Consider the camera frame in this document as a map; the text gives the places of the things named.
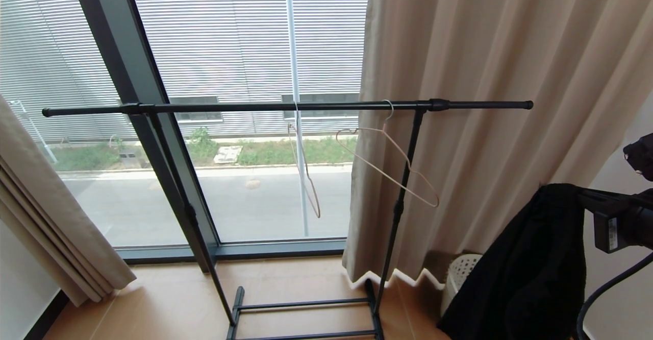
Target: horizontal black rod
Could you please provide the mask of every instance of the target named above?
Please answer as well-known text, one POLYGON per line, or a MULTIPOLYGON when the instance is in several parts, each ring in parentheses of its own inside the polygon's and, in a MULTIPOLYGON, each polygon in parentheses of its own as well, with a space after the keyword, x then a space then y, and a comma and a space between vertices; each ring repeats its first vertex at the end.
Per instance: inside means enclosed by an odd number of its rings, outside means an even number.
POLYGON ((294 303, 253 304, 253 305, 241 305, 240 310, 288 308, 288 307, 307 307, 307 306, 310 306, 310 305, 334 305, 334 304, 366 303, 367 301, 368 301, 367 298, 353 298, 353 299, 350 299, 350 300, 298 301, 298 302, 294 302, 294 303))
POLYGON ((393 101, 357 101, 354 103, 234 103, 234 104, 124 104, 119 107, 44 108, 46 117, 80 114, 151 114, 192 112, 271 112, 279 110, 426 110, 438 112, 447 109, 530 109, 532 101, 449 101, 443 99, 393 101))
POLYGON ((240 338, 239 340, 300 340, 302 338, 334 338, 334 337, 355 337, 355 336, 367 336, 367 335, 376 335, 376 331, 362 330, 362 331, 347 331, 347 332, 332 332, 332 333, 314 333, 312 335, 250 337, 250 338, 240 338))

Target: curb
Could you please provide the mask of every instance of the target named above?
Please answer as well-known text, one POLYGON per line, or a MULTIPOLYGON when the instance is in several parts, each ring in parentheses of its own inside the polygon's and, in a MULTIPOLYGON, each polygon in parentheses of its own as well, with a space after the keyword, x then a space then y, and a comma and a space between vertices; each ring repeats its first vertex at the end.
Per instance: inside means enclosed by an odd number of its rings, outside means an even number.
MULTIPOLYGON (((344 167, 352 165, 352 163, 312 163, 308 164, 310 167, 344 167)), ((221 170, 221 169, 240 169, 240 168, 285 168, 294 167, 296 164, 271 164, 271 165, 226 165, 222 167, 195 167, 195 170, 221 170)), ((132 168, 132 169, 113 169, 113 170, 82 170, 82 171, 61 171, 57 172, 59 177, 91 177, 93 175, 101 174, 119 174, 119 173, 135 173, 144 171, 154 171, 152 168, 132 168)))

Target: barcode sticker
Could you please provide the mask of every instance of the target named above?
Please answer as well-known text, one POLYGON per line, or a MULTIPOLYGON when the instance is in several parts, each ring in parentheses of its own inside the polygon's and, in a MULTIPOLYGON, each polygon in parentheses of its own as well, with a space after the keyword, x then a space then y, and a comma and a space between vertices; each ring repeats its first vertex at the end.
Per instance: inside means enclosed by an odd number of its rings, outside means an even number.
POLYGON ((608 238, 609 238, 610 250, 615 250, 618 247, 618 242, 616 238, 616 217, 613 217, 608 221, 608 238))

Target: building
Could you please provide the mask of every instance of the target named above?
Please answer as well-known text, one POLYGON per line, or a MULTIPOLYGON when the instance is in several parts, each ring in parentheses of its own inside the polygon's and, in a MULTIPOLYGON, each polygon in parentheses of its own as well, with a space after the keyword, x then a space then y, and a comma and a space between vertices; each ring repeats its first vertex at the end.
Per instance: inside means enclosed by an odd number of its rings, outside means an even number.
MULTIPOLYGON (((360 90, 367 0, 136 0, 171 103, 292 100, 289 9, 301 101, 360 90)), ((44 107, 120 102, 77 0, 2 0, 0 93, 49 143, 136 138, 121 114, 45 118, 44 107)), ((181 113, 184 135, 285 134, 292 112, 181 113)), ((304 133, 357 124, 355 112, 303 112, 304 133)))

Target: white wall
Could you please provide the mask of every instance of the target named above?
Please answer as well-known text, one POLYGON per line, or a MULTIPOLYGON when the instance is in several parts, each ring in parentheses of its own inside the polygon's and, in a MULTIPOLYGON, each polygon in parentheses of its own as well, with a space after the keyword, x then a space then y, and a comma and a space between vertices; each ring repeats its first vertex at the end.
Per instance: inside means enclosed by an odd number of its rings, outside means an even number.
MULTIPOLYGON (((619 193, 639 193, 653 188, 653 182, 635 174, 623 159, 623 146, 653 133, 653 94, 625 134, 622 146, 615 150, 592 182, 591 187, 619 193)), ((643 247, 606 254, 594 246, 592 215, 585 215, 585 256, 587 259, 586 295, 631 267, 650 253, 643 247)), ((604 293, 585 317, 586 331, 595 340, 653 338, 653 264, 604 293)))
POLYGON ((59 288, 0 221, 0 338, 24 338, 59 288))

